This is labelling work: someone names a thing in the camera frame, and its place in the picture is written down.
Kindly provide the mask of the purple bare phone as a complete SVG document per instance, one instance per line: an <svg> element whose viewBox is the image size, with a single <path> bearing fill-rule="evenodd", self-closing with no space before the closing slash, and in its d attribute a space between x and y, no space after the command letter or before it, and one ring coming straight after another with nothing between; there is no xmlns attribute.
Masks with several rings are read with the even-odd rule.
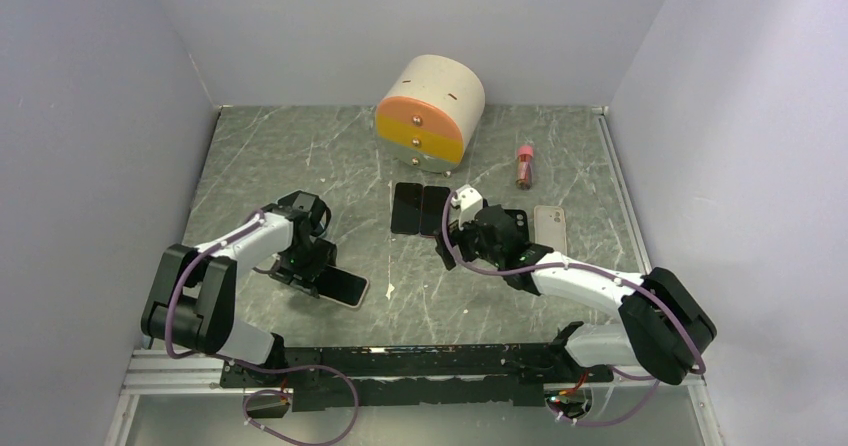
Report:
<svg viewBox="0 0 848 446"><path fill-rule="evenodd" d="M451 194L451 189L444 186L424 186L422 191L421 217L419 234L423 237L434 237L440 234L443 219L443 208Z"/></svg>

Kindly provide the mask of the bare black phone removed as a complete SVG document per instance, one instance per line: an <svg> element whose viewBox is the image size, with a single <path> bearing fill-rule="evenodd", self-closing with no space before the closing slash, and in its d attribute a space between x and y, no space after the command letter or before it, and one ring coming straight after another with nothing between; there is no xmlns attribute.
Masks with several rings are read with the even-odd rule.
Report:
<svg viewBox="0 0 848 446"><path fill-rule="evenodd" d="M398 182L394 186L390 219L393 234L419 234L423 189L419 183Z"/></svg>

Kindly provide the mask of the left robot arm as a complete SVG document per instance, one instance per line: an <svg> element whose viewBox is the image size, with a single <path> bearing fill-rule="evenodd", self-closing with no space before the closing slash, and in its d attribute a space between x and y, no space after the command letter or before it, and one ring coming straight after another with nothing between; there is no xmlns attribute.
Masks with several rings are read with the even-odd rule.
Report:
<svg viewBox="0 0 848 446"><path fill-rule="evenodd" d="M331 218L325 201L298 190L215 240L168 247L142 312L142 333L164 341L172 358L202 353L243 362L258 384L277 384L288 365L284 339L237 318L237 282L273 258L269 276L316 296L337 256L323 237Z"/></svg>

